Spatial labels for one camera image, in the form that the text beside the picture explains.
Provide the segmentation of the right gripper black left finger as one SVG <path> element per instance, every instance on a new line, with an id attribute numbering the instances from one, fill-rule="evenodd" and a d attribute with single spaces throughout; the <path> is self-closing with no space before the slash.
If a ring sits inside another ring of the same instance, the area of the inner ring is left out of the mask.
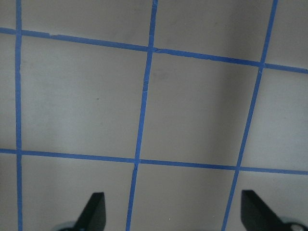
<path id="1" fill-rule="evenodd" d="M 93 193 L 73 226 L 73 231 L 103 231 L 106 226 L 104 192 Z"/>

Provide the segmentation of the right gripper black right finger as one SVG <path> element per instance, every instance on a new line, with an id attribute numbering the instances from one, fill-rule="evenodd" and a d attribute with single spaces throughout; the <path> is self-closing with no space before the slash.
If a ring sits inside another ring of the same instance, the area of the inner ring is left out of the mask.
<path id="1" fill-rule="evenodd" d="M 253 191 L 241 192 L 241 222 L 247 231 L 283 231 L 285 224 Z"/>

